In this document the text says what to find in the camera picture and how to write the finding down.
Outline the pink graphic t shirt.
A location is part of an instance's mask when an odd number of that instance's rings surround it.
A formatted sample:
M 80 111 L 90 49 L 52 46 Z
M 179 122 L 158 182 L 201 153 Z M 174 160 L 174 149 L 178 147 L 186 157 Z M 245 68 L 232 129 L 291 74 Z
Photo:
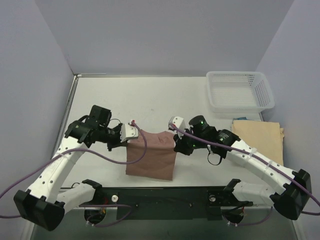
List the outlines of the pink graphic t shirt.
M 144 157 L 136 163 L 128 164 L 125 173 L 129 176 L 146 177 L 172 181 L 177 153 L 174 151 L 175 141 L 171 132 L 142 132 L 143 137 L 131 140 L 126 147 L 126 161 L 133 162 L 143 153 Z

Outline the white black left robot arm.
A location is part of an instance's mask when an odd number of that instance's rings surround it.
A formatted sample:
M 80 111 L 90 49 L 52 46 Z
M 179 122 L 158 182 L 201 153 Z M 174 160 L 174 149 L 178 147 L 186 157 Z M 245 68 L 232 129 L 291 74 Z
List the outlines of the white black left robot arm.
M 112 113 L 109 109 L 93 105 L 88 115 L 73 121 L 66 129 L 54 157 L 40 176 L 27 188 L 19 190 L 13 200 L 22 218 L 53 231 L 65 214 L 81 204 L 98 206 L 106 203 L 102 185 L 90 179 L 75 188 L 60 192 L 67 176 L 90 146 L 96 142 L 108 149 L 124 146 L 134 127 L 119 123 L 109 128 Z

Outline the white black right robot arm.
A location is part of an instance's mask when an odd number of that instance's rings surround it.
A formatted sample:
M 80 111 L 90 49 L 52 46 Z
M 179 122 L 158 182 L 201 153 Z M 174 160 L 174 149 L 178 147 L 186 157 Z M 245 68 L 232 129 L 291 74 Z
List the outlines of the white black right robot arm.
M 276 163 L 230 130 L 210 126 L 202 115 L 195 116 L 188 124 L 182 117 L 173 116 L 168 128 L 176 132 L 175 152 L 189 156 L 196 149 L 207 149 L 221 161 L 227 159 L 265 182 L 266 185 L 260 185 L 231 180 L 223 192 L 227 204 L 249 202 L 270 206 L 290 220 L 297 220 L 305 213 L 312 196 L 311 176 L 307 171 L 295 171 Z

